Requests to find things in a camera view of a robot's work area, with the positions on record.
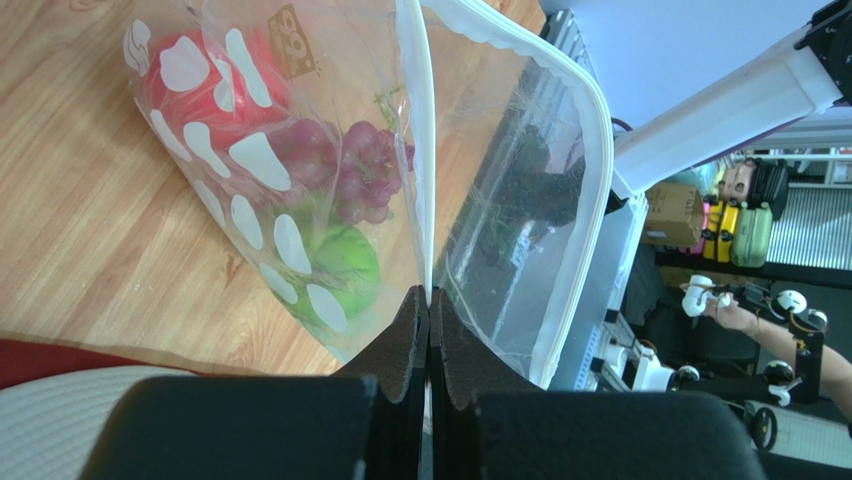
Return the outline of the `operator hand background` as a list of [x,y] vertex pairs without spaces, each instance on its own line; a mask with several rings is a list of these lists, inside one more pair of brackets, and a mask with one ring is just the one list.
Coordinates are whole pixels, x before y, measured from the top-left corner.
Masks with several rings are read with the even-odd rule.
[[760,327],[760,318],[738,305],[736,300],[729,297],[730,303],[722,307],[718,300],[709,300],[707,308],[704,311],[706,316],[711,317],[721,327],[744,333],[746,335],[754,335]]

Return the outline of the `purple grapes bunch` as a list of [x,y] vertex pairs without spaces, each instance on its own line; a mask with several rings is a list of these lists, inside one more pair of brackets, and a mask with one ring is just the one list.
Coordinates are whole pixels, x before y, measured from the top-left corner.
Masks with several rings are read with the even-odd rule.
[[329,201],[332,216],[349,225],[378,225],[391,215],[402,188],[393,131],[359,121],[341,134],[330,123],[299,119],[269,141],[292,182],[279,195],[282,204],[310,210]]

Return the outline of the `green apple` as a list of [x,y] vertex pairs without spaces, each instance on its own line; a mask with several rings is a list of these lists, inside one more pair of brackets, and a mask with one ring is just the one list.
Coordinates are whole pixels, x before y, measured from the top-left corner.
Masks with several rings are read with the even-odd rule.
[[308,254],[313,272],[292,279],[298,299],[284,303],[305,325],[343,333],[378,297],[378,256],[356,227],[333,223]]

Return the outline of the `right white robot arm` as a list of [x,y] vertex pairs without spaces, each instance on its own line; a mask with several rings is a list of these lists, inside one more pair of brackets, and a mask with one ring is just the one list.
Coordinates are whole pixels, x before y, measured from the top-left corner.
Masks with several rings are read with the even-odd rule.
[[612,191],[687,167],[851,101],[851,4],[833,1],[750,62],[615,142]]

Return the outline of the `clear polka dot zip bag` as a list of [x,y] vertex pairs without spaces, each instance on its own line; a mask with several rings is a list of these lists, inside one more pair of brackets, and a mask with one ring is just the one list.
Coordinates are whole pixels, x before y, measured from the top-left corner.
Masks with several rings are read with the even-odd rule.
[[122,48],[215,222],[339,361],[420,285],[550,385],[613,174],[577,61],[484,1],[136,1]]

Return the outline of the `red apple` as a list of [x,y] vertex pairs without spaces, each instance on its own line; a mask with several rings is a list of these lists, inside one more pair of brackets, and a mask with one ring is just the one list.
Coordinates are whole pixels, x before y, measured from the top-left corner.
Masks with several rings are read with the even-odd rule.
[[[141,96],[151,109],[162,113],[178,137],[183,136],[185,125],[200,122],[210,129],[213,146],[226,149],[243,136],[290,116],[288,86],[279,75],[268,37],[251,30],[243,38],[267,87],[269,106],[255,103],[237,66],[222,47],[206,47],[200,29],[164,35],[150,44],[151,64],[142,77]],[[172,90],[162,78],[160,54],[174,47],[178,51],[167,56],[169,66],[175,64],[183,73],[196,68],[204,75],[192,90]]]

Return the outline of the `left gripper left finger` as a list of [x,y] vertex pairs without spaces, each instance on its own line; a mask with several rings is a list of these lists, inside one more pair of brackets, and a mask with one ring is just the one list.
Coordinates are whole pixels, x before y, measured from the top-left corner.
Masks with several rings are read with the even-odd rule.
[[161,375],[110,413],[85,479],[416,479],[428,308],[422,287],[329,376]]

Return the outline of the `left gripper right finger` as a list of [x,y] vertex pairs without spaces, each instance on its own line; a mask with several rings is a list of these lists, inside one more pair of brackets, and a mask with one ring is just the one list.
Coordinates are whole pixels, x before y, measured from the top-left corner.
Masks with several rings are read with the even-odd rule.
[[429,364],[438,479],[762,479],[743,429],[699,394],[547,392],[432,293]]

